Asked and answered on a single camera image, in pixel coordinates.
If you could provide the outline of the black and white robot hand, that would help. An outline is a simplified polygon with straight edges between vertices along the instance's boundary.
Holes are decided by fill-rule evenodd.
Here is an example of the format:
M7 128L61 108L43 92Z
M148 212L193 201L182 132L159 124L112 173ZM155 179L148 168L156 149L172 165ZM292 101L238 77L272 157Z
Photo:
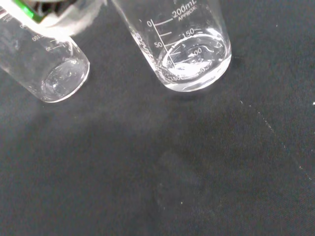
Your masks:
M31 30L47 37L74 36L88 28L106 0L2 0L0 5Z

